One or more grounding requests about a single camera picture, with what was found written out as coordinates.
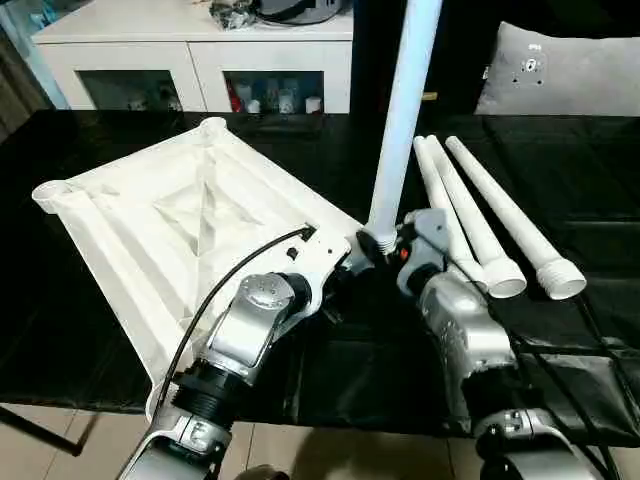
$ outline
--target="black cylinder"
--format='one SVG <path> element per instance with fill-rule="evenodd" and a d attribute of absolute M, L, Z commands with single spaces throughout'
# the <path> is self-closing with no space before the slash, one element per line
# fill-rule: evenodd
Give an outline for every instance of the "black cylinder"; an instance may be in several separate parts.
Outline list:
<path fill-rule="evenodd" d="M 180 386 L 173 405 L 230 429 L 249 386 L 237 375 L 197 361 L 176 383 Z"/>

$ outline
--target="pipe end cap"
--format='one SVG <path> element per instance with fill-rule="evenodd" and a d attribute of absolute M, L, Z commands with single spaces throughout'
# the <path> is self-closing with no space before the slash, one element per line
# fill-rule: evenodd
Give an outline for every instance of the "pipe end cap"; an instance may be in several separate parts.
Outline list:
<path fill-rule="evenodd" d="M 484 275 L 489 295 L 494 298 L 511 298 L 527 288 L 527 279 L 516 262 L 501 257 L 484 265 Z"/>
<path fill-rule="evenodd" d="M 536 277 L 553 300 L 571 298 L 587 286 L 587 280 L 582 272 L 566 258 L 558 258 L 539 268 Z"/>

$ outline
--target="screw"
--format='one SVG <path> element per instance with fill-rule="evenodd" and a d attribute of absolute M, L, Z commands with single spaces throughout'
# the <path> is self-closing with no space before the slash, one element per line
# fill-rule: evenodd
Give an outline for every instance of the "screw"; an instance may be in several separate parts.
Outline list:
<path fill-rule="evenodd" d="M 287 250 L 287 256 L 291 258 L 291 260 L 295 260 L 298 256 L 298 250 L 296 250 L 294 247 L 289 248 Z"/>

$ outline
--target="white pipe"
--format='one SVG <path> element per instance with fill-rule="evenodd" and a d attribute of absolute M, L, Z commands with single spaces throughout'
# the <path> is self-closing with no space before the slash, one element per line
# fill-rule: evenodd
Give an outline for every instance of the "white pipe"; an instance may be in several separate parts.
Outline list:
<path fill-rule="evenodd" d="M 538 282 L 547 295 L 554 300 L 562 300 L 580 293 L 587 286 L 587 280 L 573 262 L 560 256 L 457 137 L 449 137 L 446 144 L 536 269 Z"/>
<path fill-rule="evenodd" d="M 395 247 L 398 205 L 441 6 L 442 0 L 409 0 L 405 10 L 376 184 L 365 226 L 385 254 Z"/>
<path fill-rule="evenodd" d="M 527 286 L 520 267 L 507 257 L 438 139 L 429 135 L 425 145 L 436 164 L 473 251 L 484 268 L 489 294 L 496 298 L 518 295 Z"/>
<path fill-rule="evenodd" d="M 473 258 L 467 239 L 464 236 L 456 212 L 453 209 L 453 205 L 451 205 L 451 200 L 449 200 L 424 137 L 414 138 L 413 147 L 416 151 L 422 180 L 427 189 L 429 205 L 431 208 L 441 208 L 445 211 L 447 233 L 449 234 L 449 255 L 463 270 L 461 272 L 455 265 L 449 265 L 449 271 L 457 275 L 463 282 L 472 281 L 483 291 L 486 291 L 487 285 L 484 279 L 484 270 Z"/>

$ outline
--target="electrical wire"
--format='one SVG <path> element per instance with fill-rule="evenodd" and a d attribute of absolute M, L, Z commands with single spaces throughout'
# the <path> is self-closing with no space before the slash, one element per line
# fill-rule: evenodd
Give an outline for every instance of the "electrical wire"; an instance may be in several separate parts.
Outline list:
<path fill-rule="evenodd" d="M 556 385 L 558 390 L 560 390 L 562 395 L 567 399 L 571 407 L 578 414 L 578 417 L 580 417 L 580 421 L 584 424 L 589 436 L 593 438 L 594 441 L 597 442 L 596 447 L 598 448 L 598 450 L 600 451 L 600 454 L 602 455 L 602 459 L 604 460 L 604 465 L 602 464 L 602 462 L 600 462 L 597 459 L 597 457 L 593 454 L 593 452 L 591 452 L 591 450 L 589 450 L 586 446 L 578 445 L 578 448 L 585 455 L 585 457 L 593 464 L 596 470 L 598 470 L 598 472 L 606 480 L 622 480 L 622 477 L 620 476 L 620 472 L 618 471 L 615 460 L 613 459 L 613 456 L 611 455 L 609 448 L 606 445 L 604 445 L 601 441 L 597 440 L 598 438 L 597 428 L 595 427 L 595 425 L 589 418 L 589 415 L 584 410 L 584 408 L 582 407 L 580 402 L 577 400 L 575 395 L 571 392 L 567 384 L 564 382 L 564 380 L 562 380 L 562 378 L 560 378 L 560 376 L 551 367 L 551 364 L 542 355 L 540 355 L 540 353 L 537 352 L 529 342 L 527 342 L 521 335 L 519 335 L 518 333 L 510 329 L 500 319 L 500 316 L 498 315 L 498 313 L 495 311 L 494 308 L 492 308 L 492 302 L 489 296 L 482 291 L 482 289 L 476 284 L 476 282 L 473 281 L 471 275 L 463 267 L 461 267 L 460 264 L 455 259 L 451 257 L 449 252 L 440 248 L 438 245 L 432 242 L 429 238 L 425 237 L 424 235 L 421 235 L 419 232 L 416 232 L 416 233 L 420 236 L 421 239 L 427 242 L 431 248 L 433 248 L 436 252 L 442 255 L 447 261 L 447 263 L 451 263 L 463 273 L 463 275 L 469 280 L 469 283 L 473 285 L 473 288 L 477 290 L 480 296 L 484 299 L 492 318 L 494 318 L 496 322 L 498 322 L 502 326 L 502 328 L 505 329 L 509 337 L 513 338 L 516 342 L 518 342 L 518 344 L 524 347 L 528 351 L 528 353 L 533 355 L 536 363 L 540 366 L 540 368 L 544 370 L 544 372 L 549 376 L 549 378 L 551 378 L 551 380 Z M 521 357 L 521 353 L 519 349 L 514 349 L 514 353 L 516 354 L 517 357 Z M 524 363 L 523 359 L 518 358 L 518 363 L 523 364 Z M 551 413 L 551 415 L 554 418 L 558 419 L 558 415 L 551 408 L 549 408 L 548 405 L 547 405 L 547 408 L 549 409 L 549 412 Z M 565 430 L 568 430 L 566 425 L 564 425 L 563 423 L 562 425 Z"/>
<path fill-rule="evenodd" d="M 184 331 L 184 335 L 182 336 L 182 339 L 180 340 L 180 344 L 178 345 L 178 348 L 176 349 L 176 352 L 174 353 L 173 358 L 171 359 L 171 363 L 169 364 L 169 368 L 167 369 L 167 373 L 166 373 L 166 375 L 164 377 L 164 381 L 162 382 L 162 388 L 160 389 L 160 394 L 158 395 L 158 402 L 156 403 L 156 408 L 155 408 L 155 410 L 153 412 L 153 419 L 154 420 L 158 416 L 158 412 L 160 411 L 160 408 L 161 408 L 162 404 L 164 403 L 165 398 L 167 397 L 167 393 L 169 392 L 169 386 L 171 385 L 171 380 L 173 379 L 173 375 L 175 374 L 176 368 L 178 367 L 178 362 L 180 361 L 180 357 L 182 356 L 182 352 L 184 352 L 184 349 L 186 348 L 187 343 L 189 342 L 189 338 L 191 338 L 191 335 L 193 334 L 194 330 L 196 329 L 196 326 L 198 325 L 198 322 L 200 321 L 200 319 L 204 315 L 205 311 L 207 310 L 207 307 L 209 306 L 209 304 L 213 300 L 213 297 L 216 296 L 216 294 L 222 289 L 222 287 L 224 287 L 225 284 L 236 273 L 238 273 L 240 271 L 240 269 L 242 269 L 245 265 L 247 265 L 249 262 L 251 262 L 253 259 L 258 257 L 259 255 L 262 255 L 264 252 L 266 252 L 270 248 L 275 247 L 276 245 L 284 242 L 285 240 L 288 240 L 288 239 L 293 238 L 293 237 L 297 237 L 298 235 L 301 235 L 301 236 L 304 237 L 305 235 L 311 234 L 314 231 L 315 231 L 315 229 L 313 227 L 302 227 L 302 228 L 298 228 L 297 230 L 293 230 L 293 231 L 291 231 L 289 233 L 285 233 L 284 235 L 281 235 L 281 236 L 271 240 L 270 242 L 265 243 L 263 246 L 261 246 L 260 248 L 254 250 L 252 253 L 250 253 L 249 255 L 244 257 L 242 260 L 240 260 L 238 263 L 236 263 L 231 268 L 231 270 L 229 270 L 224 275 L 224 277 L 222 277 L 218 281 L 218 283 L 216 283 L 213 286 L 213 288 L 209 291 L 207 296 L 204 298 L 204 300 L 202 301 L 202 303 L 198 307 L 198 310 L 196 311 L 195 315 L 193 316 L 193 319 L 191 320 L 191 323 L 189 323 L 189 326 Z"/>

